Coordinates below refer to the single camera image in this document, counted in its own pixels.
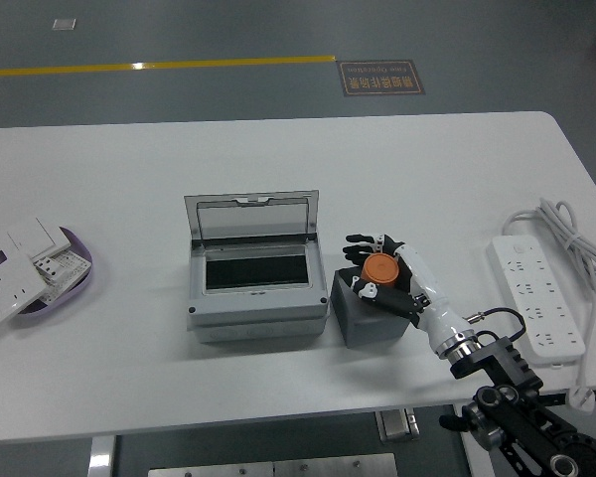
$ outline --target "gray box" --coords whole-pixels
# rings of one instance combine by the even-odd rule
[[[401,338],[408,327],[405,318],[364,303],[340,277],[334,274],[331,304],[338,317],[347,348]]]
[[[203,343],[320,334],[318,191],[186,196],[188,330]]]

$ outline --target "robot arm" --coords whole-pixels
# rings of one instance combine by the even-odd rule
[[[495,341],[482,346],[470,327],[499,310],[511,311],[523,324],[519,313],[496,309],[462,318],[451,309],[432,272],[412,247],[389,236],[354,235],[347,240],[353,245],[343,252],[356,267],[340,270],[340,275],[363,301],[407,318],[425,331],[433,352],[450,362],[455,379],[483,370],[493,382],[493,386],[477,390],[472,402],[462,408],[461,417],[443,416],[443,427],[471,432],[486,450],[499,448],[521,477],[596,476],[596,440],[538,402],[543,382],[513,345],[522,332],[501,339],[492,334]],[[376,251],[397,260],[400,275],[395,287],[360,277],[364,261]],[[525,465],[523,452],[540,467],[539,474]]]

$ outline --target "white table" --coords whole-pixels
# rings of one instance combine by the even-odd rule
[[[455,381],[412,326],[356,350],[335,318],[317,339],[201,345],[186,332],[183,196],[307,189],[321,192],[328,280],[346,234],[385,232],[417,248],[465,316],[503,303],[485,247],[510,213],[566,199],[596,241],[596,187],[539,112],[0,130],[0,231],[44,214],[94,260],[82,296],[0,326],[0,441],[430,405],[487,384]],[[539,238],[583,322],[571,267]],[[549,393],[577,369],[536,371]]]

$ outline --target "electrical distribution box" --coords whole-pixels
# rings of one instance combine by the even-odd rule
[[[186,196],[188,330],[202,343],[323,332],[318,191]]]

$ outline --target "black cable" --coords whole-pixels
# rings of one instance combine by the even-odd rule
[[[517,317],[517,319],[519,320],[519,322],[521,323],[521,329],[518,330],[516,333],[514,333],[511,337],[510,337],[510,341],[514,342],[516,341],[518,338],[520,338],[521,336],[523,336],[523,334],[526,331],[526,327],[525,327],[525,320],[523,319],[523,316],[517,311],[517,310],[513,310],[512,308],[506,308],[506,307],[499,307],[499,308],[492,308],[488,311],[484,311],[484,316],[490,316],[493,313],[511,313],[513,315],[515,315]]]
[[[484,335],[492,336],[495,341],[499,341],[499,335],[497,335],[497,333],[495,333],[494,331],[483,330],[483,331],[480,331],[479,333],[477,333],[476,335],[477,335],[477,338],[479,338],[480,336],[484,336]]]

